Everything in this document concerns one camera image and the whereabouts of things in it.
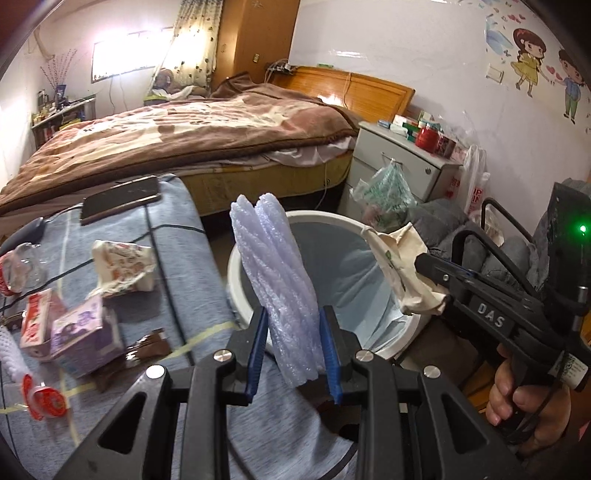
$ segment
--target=red and white box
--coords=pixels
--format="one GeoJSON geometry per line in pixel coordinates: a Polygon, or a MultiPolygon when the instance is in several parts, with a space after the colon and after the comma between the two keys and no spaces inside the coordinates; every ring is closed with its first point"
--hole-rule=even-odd
{"type": "Polygon", "coordinates": [[[66,312],[60,296],[51,288],[29,295],[22,320],[21,349],[40,362],[50,361],[51,326],[66,312]]]}

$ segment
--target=bubble wrap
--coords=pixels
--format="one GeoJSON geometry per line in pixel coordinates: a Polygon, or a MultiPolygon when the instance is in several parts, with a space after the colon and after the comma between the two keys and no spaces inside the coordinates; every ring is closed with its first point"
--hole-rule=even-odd
{"type": "Polygon", "coordinates": [[[0,362],[13,382],[20,383],[25,374],[31,373],[21,350],[5,326],[0,326],[0,362]]]}
{"type": "Polygon", "coordinates": [[[287,216],[267,193],[256,208],[240,195],[230,209],[236,245],[252,288],[269,313],[279,369],[296,387],[324,370],[316,294],[287,216]]]}

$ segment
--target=green plastic bag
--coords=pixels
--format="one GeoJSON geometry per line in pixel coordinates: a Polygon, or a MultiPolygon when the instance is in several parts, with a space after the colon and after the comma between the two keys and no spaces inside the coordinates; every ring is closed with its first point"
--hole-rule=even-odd
{"type": "Polygon", "coordinates": [[[378,232],[390,233],[404,226],[408,208],[417,204],[401,165],[394,161],[376,172],[369,183],[360,180],[350,194],[363,209],[361,221],[378,232]]]}

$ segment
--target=blue gripper pad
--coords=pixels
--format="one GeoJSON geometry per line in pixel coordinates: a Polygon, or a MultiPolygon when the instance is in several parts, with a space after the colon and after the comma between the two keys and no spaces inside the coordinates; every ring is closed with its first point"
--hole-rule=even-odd
{"type": "Polygon", "coordinates": [[[320,309],[320,343],[322,344],[322,353],[324,355],[324,365],[326,366],[326,377],[329,383],[330,395],[337,405],[340,405],[343,399],[343,388],[340,384],[340,361],[337,355],[335,341],[329,321],[326,318],[324,309],[320,309]]]}
{"type": "Polygon", "coordinates": [[[261,377],[262,361],[265,358],[265,347],[267,345],[267,333],[269,331],[269,314],[267,309],[263,309],[254,342],[252,345],[251,354],[248,357],[248,380],[246,382],[246,397],[249,403],[256,395],[258,390],[258,383],[261,377]]]}

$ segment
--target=white towel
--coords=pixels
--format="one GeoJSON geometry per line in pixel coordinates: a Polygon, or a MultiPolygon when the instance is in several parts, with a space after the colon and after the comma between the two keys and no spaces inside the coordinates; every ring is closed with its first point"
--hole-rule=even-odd
{"type": "Polygon", "coordinates": [[[361,236],[374,253],[404,314],[442,314],[444,299],[449,292],[445,287],[435,285],[418,274],[414,268],[415,259],[427,253],[427,246],[412,223],[390,234],[378,233],[368,226],[363,229],[361,236]]]}

